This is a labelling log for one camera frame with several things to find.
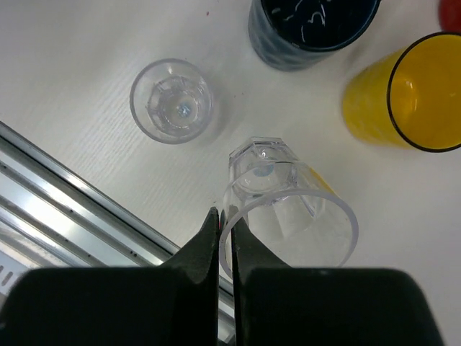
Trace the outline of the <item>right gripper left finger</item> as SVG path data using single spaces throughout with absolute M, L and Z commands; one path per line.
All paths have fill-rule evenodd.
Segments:
M 1 308 L 3 345 L 216 345 L 219 214 L 155 267 L 31 270 Z

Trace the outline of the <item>navy blue mug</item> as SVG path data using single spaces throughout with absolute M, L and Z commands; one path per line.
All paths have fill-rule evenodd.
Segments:
M 372 23 L 379 1 L 252 1 L 249 40 L 279 71 L 310 68 L 352 44 Z

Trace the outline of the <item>bright yellow mug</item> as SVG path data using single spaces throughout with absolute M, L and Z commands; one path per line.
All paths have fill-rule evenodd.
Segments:
M 341 112 L 357 139 L 443 153 L 460 147 L 460 34 L 436 32 L 366 67 Z

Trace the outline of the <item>clear glass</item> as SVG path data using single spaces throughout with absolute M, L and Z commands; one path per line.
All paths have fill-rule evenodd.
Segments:
M 220 266 L 231 276 L 231 234 L 252 235 L 293 267 L 340 267 L 357 245 L 351 207 L 280 138 L 251 137 L 229 155 Z
M 177 58 L 148 64 L 130 89 L 130 111 L 149 138 L 165 144 L 187 143 L 213 119 L 214 95 L 195 65 Z

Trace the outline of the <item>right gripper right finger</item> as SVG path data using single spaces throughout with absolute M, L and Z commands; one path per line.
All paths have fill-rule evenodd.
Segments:
M 422 289 L 389 268 L 290 267 L 231 226 L 237 345 L 442 345 Z

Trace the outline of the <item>red mug black handle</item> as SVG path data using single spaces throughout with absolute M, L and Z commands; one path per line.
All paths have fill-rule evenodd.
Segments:
M 439 24 L 447 32 L 460 32 L 461 30 L 461 0 L 439 1 Z

